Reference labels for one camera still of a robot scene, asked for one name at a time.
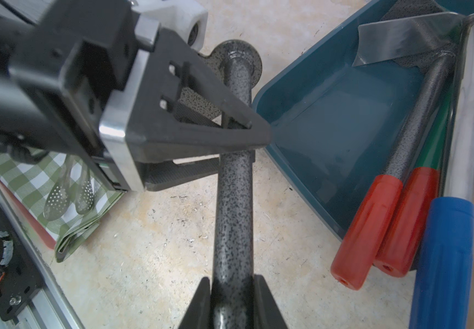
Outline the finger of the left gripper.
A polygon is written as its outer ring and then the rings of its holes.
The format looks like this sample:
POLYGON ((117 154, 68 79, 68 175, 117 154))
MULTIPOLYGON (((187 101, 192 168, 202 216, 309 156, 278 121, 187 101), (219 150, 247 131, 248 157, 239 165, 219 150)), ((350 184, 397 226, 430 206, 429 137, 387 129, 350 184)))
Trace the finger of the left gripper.
POLYGON ((247 42, 224 42, 204 57, 162 28, 125 133, 134 160, 163 163, 266 147, 270 125, 231 91, 249 95, 261 66, 247 42))
POLYGON ((219 158, 175 164, 173 161, 147 164, 143 182, 147 191, 162 191, 219 172, 219 158))

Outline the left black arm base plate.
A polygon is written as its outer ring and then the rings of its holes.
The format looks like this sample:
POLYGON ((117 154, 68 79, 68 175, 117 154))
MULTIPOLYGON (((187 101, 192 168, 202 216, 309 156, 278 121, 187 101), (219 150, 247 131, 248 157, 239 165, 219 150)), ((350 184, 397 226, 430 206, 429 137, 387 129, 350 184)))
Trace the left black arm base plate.
POLYGON ((0 319, 16 318, 42 286, 38 267, 0 207, 0 319))

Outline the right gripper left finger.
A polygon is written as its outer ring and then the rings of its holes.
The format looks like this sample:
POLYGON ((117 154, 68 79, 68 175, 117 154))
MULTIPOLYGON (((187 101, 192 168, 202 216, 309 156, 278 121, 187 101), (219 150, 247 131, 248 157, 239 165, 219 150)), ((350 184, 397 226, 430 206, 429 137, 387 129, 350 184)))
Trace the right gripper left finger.
POLYGON ((210 323, 210 279, 200 280, 179 329, 207 329, 210 323))

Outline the green hoe red grip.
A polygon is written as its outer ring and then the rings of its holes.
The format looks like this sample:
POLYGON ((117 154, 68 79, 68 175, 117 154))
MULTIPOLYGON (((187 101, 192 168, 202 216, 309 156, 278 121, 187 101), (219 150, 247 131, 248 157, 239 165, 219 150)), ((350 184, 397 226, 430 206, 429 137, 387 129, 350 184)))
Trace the green hoe red grip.
POLYGON ((438 196, 441 160, 453 86, 449 86, 416 163, 408 175, 374 265, 389 276, 402 278, 412 267, 426 228, 430 204, 438 196))

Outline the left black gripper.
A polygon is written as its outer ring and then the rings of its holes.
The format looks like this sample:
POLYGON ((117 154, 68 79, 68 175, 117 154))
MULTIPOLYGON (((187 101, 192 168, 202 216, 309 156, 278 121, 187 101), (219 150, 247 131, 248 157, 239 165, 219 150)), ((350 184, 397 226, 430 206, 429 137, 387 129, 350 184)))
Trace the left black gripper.
POLYGON ((126 1, 55 1, 35 24, 0 15, 0 154, 66 153, 108 189, 162 190, 163 165, 126 141, 161 27, 126 1))

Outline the chrome hoe blue grip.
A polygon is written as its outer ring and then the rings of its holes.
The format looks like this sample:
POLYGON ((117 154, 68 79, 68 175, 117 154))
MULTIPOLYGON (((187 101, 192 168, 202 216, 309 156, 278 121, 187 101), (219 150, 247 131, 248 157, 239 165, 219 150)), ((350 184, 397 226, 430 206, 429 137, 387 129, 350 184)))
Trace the chrome hoe blue grip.
POLYGON ((474 14, 455 12, 363 24, 356 65, 412 56, 459 38, 441 196, 431 202, 416 272, 411 328, 467 324, 474 228, 474 14))

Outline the grey hoe red grip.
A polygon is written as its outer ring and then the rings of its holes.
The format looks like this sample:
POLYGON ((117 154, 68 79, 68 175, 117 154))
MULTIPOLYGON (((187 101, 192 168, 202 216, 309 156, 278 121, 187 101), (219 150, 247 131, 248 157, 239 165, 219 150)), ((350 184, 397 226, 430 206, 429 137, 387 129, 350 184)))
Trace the grey hoe red grip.
POLYGON ((338 282, 360 289, 389 229, 408 175, 421 151, 456 60, 462 16, 430 1, 399 1, 382 21, 361 25, 355 66, 408 58, 425 70, 415 105, 370 186, 331 266, 338 282))
MULTIPOLYGON (((250 106, 262 73, 258 52, 247 42, 226 41, 212 52, 221 57, 224 83, 250 106)), ((220 156, 215 246, 208 328, 253 325, 253 173, 254 151, 220 156)))

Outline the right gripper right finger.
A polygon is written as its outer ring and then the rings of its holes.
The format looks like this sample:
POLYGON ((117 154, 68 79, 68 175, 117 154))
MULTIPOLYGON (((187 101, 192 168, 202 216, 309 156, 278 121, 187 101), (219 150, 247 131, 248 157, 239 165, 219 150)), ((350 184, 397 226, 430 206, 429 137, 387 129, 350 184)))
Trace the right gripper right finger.
POLYGON ((253 307, 254 328, 288 328, 266 280, 259 274, 253 277, 253 307))

